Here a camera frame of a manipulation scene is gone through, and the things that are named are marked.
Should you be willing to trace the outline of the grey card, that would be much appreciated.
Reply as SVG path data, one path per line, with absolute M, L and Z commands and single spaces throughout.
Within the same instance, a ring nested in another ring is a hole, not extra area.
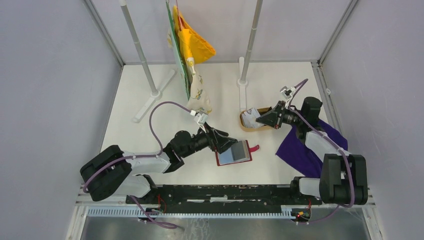
M 245 161 L 249 158 L 245 140 L 238 141 L 236 144 L 231 146 L 230 150 L 234 162 Z

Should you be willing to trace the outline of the red leather card holder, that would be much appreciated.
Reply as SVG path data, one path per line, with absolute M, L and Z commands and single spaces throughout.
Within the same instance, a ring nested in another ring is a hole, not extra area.
M 215 153 L 217 166 L 227 166 L 251 162 L 253 160 L 252 153 L 258 151 L 260 145 L 250 146 L 247 140 L 241 140 L 232 145 L 223 153 Z

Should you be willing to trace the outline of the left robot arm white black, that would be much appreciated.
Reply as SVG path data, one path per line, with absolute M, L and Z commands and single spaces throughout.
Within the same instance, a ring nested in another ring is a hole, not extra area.
M 158 152 L 131 153 L 118 145 L 111 145 L 92 158 L 80 169 L 84 181 L 83 192 L 94 202 L 114 194 L 134 196 L 145 204 L 157 198 L 151 173 L 172 173 L 184 165 L 183 159 L 205 148 L 222 154 L 238 142 L 227 132 L 206 124 L 196 134 L 178 131 Z

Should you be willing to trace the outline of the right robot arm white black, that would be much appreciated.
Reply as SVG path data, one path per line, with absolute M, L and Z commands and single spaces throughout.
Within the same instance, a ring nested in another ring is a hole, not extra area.
M 276 155 L 303 176 L 289 189 L 289 199 L 302 204 L 309 196 L 325 204 L 345 207 L 368 202 L 366 159 L 347 151 L 347 140 L 319 118 L 323 103 L 306 97 L 301 109 L 279 101 L 256 118 L 256 122 L 279 129 L 283 124 L 292 129 Z

